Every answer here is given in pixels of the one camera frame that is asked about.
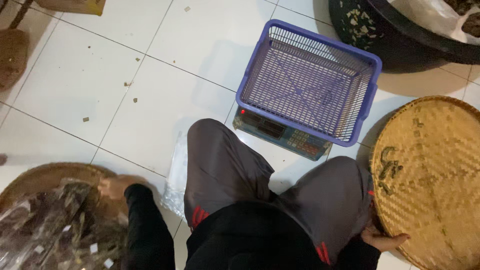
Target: red stripe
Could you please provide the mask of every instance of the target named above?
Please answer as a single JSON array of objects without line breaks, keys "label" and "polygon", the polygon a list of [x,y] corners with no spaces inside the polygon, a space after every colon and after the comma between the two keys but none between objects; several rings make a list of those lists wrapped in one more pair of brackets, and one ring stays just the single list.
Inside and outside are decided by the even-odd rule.
[{"label": "red stripe", "polygon": [[200,206],[199,205],[197,207],[195,207],[195,210],[193,211],[193,215],[192,215],[192,227],[193,228],[195,228],[195,224],[197,223],[198,211],[200,211]]},{"label": "red stripe", "polygon": [[327,264],[330,265],[330,258],[328,257],[328,251],[325,242],[322,242],[322,248],[324,249],[325,260],[327,261]]},{"label": "red stripe", "polygon": [[325,262],[324,254],[323,254],[322,250],[320,249],[320,247],[317,246],[315,249],[317,250],[318,257],[320,257],[320,260],[321,260],[322,262]]},{"label": "red stripe", "polygon": [[198,226],[202,220],[204,220],[204,214],[205,210],[202,209],[202,211],[200,211],[200,216],[198,217],[198,223],[195,225],[195,227]]}]

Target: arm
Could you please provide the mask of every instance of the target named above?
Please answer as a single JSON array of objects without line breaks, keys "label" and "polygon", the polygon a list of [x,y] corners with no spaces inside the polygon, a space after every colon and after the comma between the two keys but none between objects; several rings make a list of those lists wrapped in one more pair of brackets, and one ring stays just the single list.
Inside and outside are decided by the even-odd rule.
[{"label": "arm", "polygon": [[408,239],[410,235],[406,233],[388,237],[382,235],[375,226],[368,226],[342,249],[333,268],[375,270],[382,252],[397,248]]},{"label": "arm", "polygon": [[119,175],[100,181],[98,189],[111,199],[127,199],[128,243],[122,269],[174,270],[173,239],[153,200],[152,191],[139,176]]},{"label": "arm", "polygon": [[360,237],[355,237],[342,249],[338,255],[337,264],[333,268],[375,270],[380,254],[380,250],[376,247],[365,243]]}]

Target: black sleeve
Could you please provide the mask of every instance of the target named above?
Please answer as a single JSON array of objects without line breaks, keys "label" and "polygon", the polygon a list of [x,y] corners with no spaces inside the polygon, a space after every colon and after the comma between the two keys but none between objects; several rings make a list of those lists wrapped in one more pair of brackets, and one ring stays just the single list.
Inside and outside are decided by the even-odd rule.
[{"label": "black sleeve", "polygon": [[378,249],[365,243],[358,236],[350,240],[348,245],[342,249],[333,269],[375,270],[380,254]]},{"label": "black sleeve", "polygon": [[174,270],[173,239],[152,191],[133,184],[124,195],[128,205],[128,246],[122,269]]}]

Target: floor tile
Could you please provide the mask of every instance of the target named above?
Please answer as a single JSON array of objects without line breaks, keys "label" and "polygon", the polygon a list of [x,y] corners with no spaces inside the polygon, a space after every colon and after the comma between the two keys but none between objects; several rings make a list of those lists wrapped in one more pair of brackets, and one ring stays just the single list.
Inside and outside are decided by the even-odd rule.
[{"label": "floor tile", "polygon": [[380,89],[377,90],[370,113],[363,122],[358,142],[372,147],[386,122],[395,111],[414,99],[415,97],[405,97]]},{"label": "floor tile", "polygon": [[328,0],[280,0],[278,5],[329,25],[332,24]]},{"label": "floor tile", "polygon": [[411,264],[395,257],[390,252],[383,252],[378,260],[378,270],[409,270]]},{"label": "floor tile", "polygon": [[161,207],[159,203],[160,197],[164,192],[165,177],[142,168],[103,149],[99,149],[95,154],[92,164],[103,166],[117,174],[134,174],[145,178],[148,181],[147,186],[153,191],[155,203],[162,213],[163,220],[167,224],[168,231],[172,236],[175,235],[175,232],[180,225],[181,217],[175,215],[172,211]]},{"label": "floor tile", "polygon": [[451,72],[455,75],[458,75],[464,79],[468,79],[468,75],[470,74],[471,67],[472,65],[448,63],[446,65],[441,66],[440,68],[448,72]]},{"label": "floor tile", "polygon": [[470,77],[468,80],[480,85],[480,65],[472,66],[472,71],[470,72]]},{"label": "floor tile", "polygon": [[273,13],[272,19],[278,19],[309,31],[322,34],[335,40],[340,40],[333,26],[314,20],[302,14],[298,14],[286,8],[278,6]]},{"label": "floor tile", "polygon": [[393,94],[412,97],[433,95],[460,98],[467,85],[466,79],[440,68],[407,74],[380,74],[378,88]]},{"label": "floor tile", "polygon": [[274,8],[264,0],[175,0],[147,54],[237,91]]},{"label": "floor tile", "polygon": [[472,82],[468,83],[463,101],[480,110],[480,85]]},{"label": "floor tile", "polygon": [[[22,4],[24,2],[24,0],[14,0],[15,2],[19,3],[19,4]],[[60,12],[60,11],[53,11],[53,10],[48,10],[48,9],[44,9],[42,8],[40,5],[38,5],[35,1],[32,3],[32,5],[30,6],[31,9],[35,9],[37,11],[40,11],[42,13],[45,13],[45,14],[48,14],[50,16],[53,16],[57,19],[60,19],[60,17],[62,16],[63,12]]]},{"label": "floor tile", "polygon": [[[20,4],[13,1],[8,1],[0,16],[0,29],[8,28],[12,20],[17,15],[17,12],[20,10],[20,7]],[[29,9],[27,11],[23,20],[17,27],[17,29],[27,32],[30,38],[27,66],[24,74],[10,90],[0,92],[0,101],[9,105],[13,104],[15,98],[20,92],[20,89],[22,88],[22,85],[27,79],[30,70],[40,55],[43,46],[47,42],[57,23],[58,19],[52,18],[44,13],[33,9]]]},{"label": "floor tile", "polygon": [[9,110],[10,107],[8,105],[0,103],[0,127],[3,123],[3,120],[5,120],[5,117],[7,117],[7,113]]},{"label": "floor tile", "polygon": [[66,12],[62,20],[145,53],[171,1],[106,1],[102,16]]},{"label": "floor tile", "polygon": [[187,223],[182,221],[180,227],[173,238],[173,247],[175,249],[175,268],[183,270],[187,262],[187,240],[190,237],[190,228]]},{"label": "floor tile", "polygon": [[234,99],[232,91],[147,57],[101,146],[167,176],[179,132],[202,118],[224,122]]},{"label": "floor tile", "polygon": [[328,159],[332,159],[338,156],[346,156],[349,158],[353,158],[358,162],[359,165],[363,166],[364,168],[368,168],[370,151],[370,147],[361,145],[360,143],[356,143],[351,147],[333,145],[332,149],[330,150],[330,154],[328,154]]},{"label": "floor tile", "polygon": [[14,107],[99,145],[142,57],[60,21]]},{"label": "floor tile", "polygon": [[0,166],[0,190],[22,172],[41,164],[90,163],[96,149],[96,146],[11,109],[0,128],[0,153],[8,156],[7,163]]},{"label": "floor tile", "polygon": [[270,184],[268,185],[273,192],[279,194],[287,190],[305,173],[322,164],[327,159],[328,150],[318,161],[311,161],[244,131],[235,130],[232,122],[237,108],[238,105],[235,102],[225,125],[231,129],[242,142],[262,155],[275,170],[275,173],[270,177]]}]

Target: woven tray rim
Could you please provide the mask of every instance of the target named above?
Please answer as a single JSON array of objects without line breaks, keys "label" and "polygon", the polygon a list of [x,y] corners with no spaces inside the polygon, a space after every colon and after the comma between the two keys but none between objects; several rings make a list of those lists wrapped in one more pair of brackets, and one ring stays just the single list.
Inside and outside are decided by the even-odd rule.
[{"label": "woven tray rim", "polygon": [[13,181],[11,181],[10,184],[8,184],[8,186],[5,187],[5,189],[3,189],[2,193],[0,194],[0,209],[4,209],[5,207],[11,206],[11,204],[7,204],[5,197],[10,192],[10,190],[14,189],[16,185],[26,181],[29,176],[35,174],[38,171],[54,169],[54,168],[84,169],[87,171],[94,172],[96,174],[104,175],[105,177],[114,177],[117,175],[116,173],[110,171],[107,168],[103,168],[103,167],[91,165],[91,164],[79,163],[79,162],[53,162],[53,163],[43,164],[43,165],[28,169],[27,171],[21,173]]},{"label": "woven tray rim", "polygon": [[[369,158],[369,165],[370,165],[370,170],[372,172],[372,178],[373,178],[373,184],[374,184],[374,192],[375,192],[375,196],[373,196],[373,200],[374,200],[374,203],[377,207],[376,210],[377,210],[377,214],[378,214],[378,217],[380,219],[380,222],[382,223],[382,226],[385,230],[385,232],[389,235],[389,236],[393,236],[391,234],[391,228],[389,228],[388,226],[385,225],[385,222],[384,222],[384,217],[383,217],[383,213],[382,213],[382,210],[381,208],[378,207],[378,201],[377,201],[377,198],[378,198],[378,192],[379,192],[379,189],[377,189],[375,186],[376,186],[376,183],[379,181],[378,178],[377,178],[377,175],[374,174],[374,153],[375,153],[375,150],[376,150],[376,147],[378,145],[378,142],[382,139],[384,133],[385,133],[385,130],[388,128],[388,126],[392,123],[392,121],[397,118],[400,114],[402,114],[403,112],[405,112],[406,110],[408,110],[409,108],[413,107],[414,105],[418,104],[418,103],[422,103],[422,102],[426,102],[426,101],[430,101],[430,100],[441,100],[441,101],[445,101],[445,102],[449,102],[449,103],[452,103],[466,111],[468,111],[469,113],[471,113],[476,119],[477,121],[479,121],[480,123],[480,110],[476,109],[475,107],[473,107],[472,105],[462,101],[462,100],[459,100],[459,99],[456,99],[456,98],[452,98],[452,97],[446,97],[446,96],[428,96],[428,97],[423,97],[423,98],[417,98],[415,100],[412,100],[410,101],[409,103],[403,105],[402,107],[398,108],[395,112],[395,114],[393,116],[391,116],[387,123],[385,124],[382,132],[378,135],[378,138],[377,140],[375,141],[375,145],[372,147],[372,150],[370,152],[370,158]],[[421,269],[421,270],[431,270],[423,265],[421,265],[419,262],[417,262],[414,258],[412,258],[408,252],[406,252],[402,246],[399,246],[397,248],[397,250],[409,261],[411,262],[415,267]]]}]

